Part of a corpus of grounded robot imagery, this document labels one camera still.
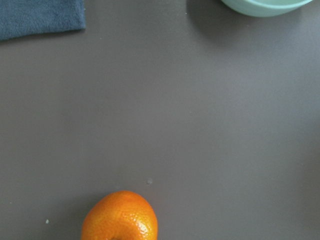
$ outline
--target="bowl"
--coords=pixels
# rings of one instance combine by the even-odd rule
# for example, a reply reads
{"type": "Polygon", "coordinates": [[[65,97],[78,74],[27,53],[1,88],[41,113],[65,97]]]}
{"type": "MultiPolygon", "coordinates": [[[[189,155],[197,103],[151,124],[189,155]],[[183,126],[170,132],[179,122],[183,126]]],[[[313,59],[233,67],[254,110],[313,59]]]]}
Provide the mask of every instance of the bowl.
{"type": "Polygon", "coordinates": [[[222,0],[231,9],[253,17],[272,17],[293,11],[312,0],[222,0]]]}

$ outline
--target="citrus fruit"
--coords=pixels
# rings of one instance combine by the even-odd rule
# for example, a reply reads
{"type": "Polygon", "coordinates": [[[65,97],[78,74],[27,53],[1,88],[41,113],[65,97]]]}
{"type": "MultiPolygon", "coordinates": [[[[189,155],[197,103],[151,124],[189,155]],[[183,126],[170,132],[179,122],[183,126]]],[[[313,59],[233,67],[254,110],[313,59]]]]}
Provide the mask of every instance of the citrus fruit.
{"type": "Polygon", "coordinates": [[[157,240],[158,222],[150,204],[132,191],[105,196],[87,214],[81,240],[157,240]]]}

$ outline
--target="tangerine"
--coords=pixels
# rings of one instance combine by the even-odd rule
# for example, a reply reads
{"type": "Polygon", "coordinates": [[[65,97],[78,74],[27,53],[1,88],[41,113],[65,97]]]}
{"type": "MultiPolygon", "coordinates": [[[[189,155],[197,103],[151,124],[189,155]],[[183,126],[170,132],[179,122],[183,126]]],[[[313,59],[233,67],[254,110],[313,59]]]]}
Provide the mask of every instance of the tangerine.
{"type": "Polygon", "coordinates": [[[122,190],[100,200],[83,221],[81,240],[157,240],[158,221],[139,194],[122,190]]]}

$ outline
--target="gray surface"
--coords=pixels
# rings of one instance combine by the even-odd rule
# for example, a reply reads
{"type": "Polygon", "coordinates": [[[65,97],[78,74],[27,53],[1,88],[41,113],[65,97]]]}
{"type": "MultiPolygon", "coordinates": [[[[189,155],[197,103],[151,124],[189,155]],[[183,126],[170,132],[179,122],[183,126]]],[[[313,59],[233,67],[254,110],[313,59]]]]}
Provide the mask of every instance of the gray surface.
{"type": "Polygon", "coordinates": [[[85,3],[86,31],[0,43],[1,239],[80,239],[118,189],[159,240],[319,239],[320,2],[85,3]]]}

